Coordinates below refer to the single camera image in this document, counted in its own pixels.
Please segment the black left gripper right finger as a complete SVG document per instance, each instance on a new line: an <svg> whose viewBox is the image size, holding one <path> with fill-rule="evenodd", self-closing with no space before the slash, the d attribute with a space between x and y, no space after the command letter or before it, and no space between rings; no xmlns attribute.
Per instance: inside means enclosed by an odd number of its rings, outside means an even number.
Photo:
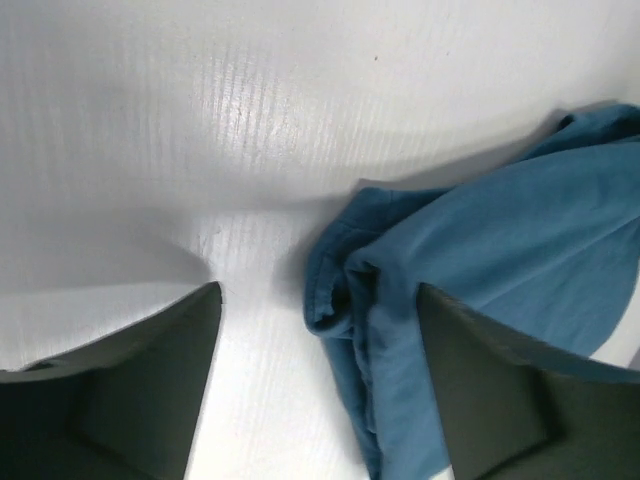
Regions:
<svg viewBox="0 0 640 480"><path fill-rule="evenodd" d="M552 347L428 284L417 312L455 478L638 478L638 372Z"/></svg>

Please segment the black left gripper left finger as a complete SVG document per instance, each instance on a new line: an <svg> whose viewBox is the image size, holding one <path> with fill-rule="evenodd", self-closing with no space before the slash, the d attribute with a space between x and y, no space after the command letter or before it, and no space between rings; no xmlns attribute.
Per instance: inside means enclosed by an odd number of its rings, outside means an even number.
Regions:
<svg viewBox="0 0 640 480"><path fill-rule="evenodd" d="M219 283L1 374L4 479L182 479L222 314Z"/></svg>

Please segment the dark blue t shirt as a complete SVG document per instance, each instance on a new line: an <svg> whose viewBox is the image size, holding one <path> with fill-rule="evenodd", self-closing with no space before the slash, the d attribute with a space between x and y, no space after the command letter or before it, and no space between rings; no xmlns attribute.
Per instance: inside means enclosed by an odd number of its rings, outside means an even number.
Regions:
<svg viewBox="0 0 640 480"><path fill-rule="evenodd" d="M449 463L416 312L438 287L511 328L590 356L639 267L639 110L571 114L522 158L435 190L366 188L321 234L304 319L319 336L373 479Z"/></svg>

